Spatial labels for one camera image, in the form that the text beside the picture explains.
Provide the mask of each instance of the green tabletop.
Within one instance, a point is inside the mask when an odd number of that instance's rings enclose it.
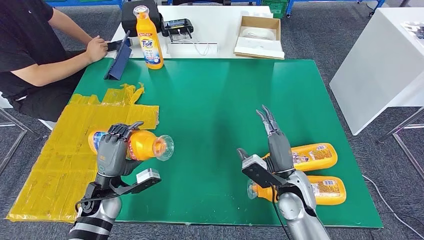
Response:
[[[120,81],[103,80],[112,63],[105,58],[89,66],[75,93],[95,94],[123,83],[145,93],[138,104],[159,105],[157,136],[170,135],[174,155],[151,159],[124,178],[157,169],[162,182],[139,194],[122,196],[118,221],[192,224],[278,225],[272,204],[250,200],[248,178],[236,149],[268,152],[267,134],[255,110],[270,108],[291,146],[331,143],[338,162],[308,175],[343,180],[343,204],[318,206],[326,226],[383,226],[352,154],[345,133],[312,60],[166,59],[159,70],[130,59]]]

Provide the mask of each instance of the black t-shirt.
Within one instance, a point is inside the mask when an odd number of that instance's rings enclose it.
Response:
[[[49,20],[53,8],[43,0],[0,0],[0,92],[12,97],[36,86],[11,71],[66,60]]]

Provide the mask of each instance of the person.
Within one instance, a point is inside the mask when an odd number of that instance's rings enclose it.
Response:
[[[86,45],[65,51],[53,28]],[[0,1],[0,92],[18,112],[56,122],[85,67],[108,45],[90,37],[70,17],[43,0]]]

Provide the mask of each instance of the orange plastic bottle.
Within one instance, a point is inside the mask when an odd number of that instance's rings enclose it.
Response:
[[[88,145],[94,153],[97,153],[100,140],[105,131],[94,131],[88,135]],[[128,140],[126,157],[137,161],[146,161],[157,158],[161,161],[168,160],[174,153],[174,141],[168,135],[157,137],[147,130],[134,131]]]
[[[155,24],[149,18],[149,9],[146,6],[136,6],[133,13],[137,17],[136,29],[147,67],[162,68],[164,57]]]
[[[312,185],[316,204],[318,205],[338,205],[346,200],[346,189],[343,181],[335,176],[307,176]],[[249,179],[247,181],[247,196],[250,199],[264,198],[268,201],[273,199],[272,187],[262,188],[256,182]],[[277,202],[277,193],[274,190],[274,202]]]
[[[330,143],[315,143],[291,148],[294,168],[303,172],[328,169],[337,163],[337,153]]]

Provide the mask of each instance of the tide logo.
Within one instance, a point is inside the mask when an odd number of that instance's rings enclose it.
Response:
[[[145,39],[142,41],[143,48],[151,49],[153,48],[153,40]]]

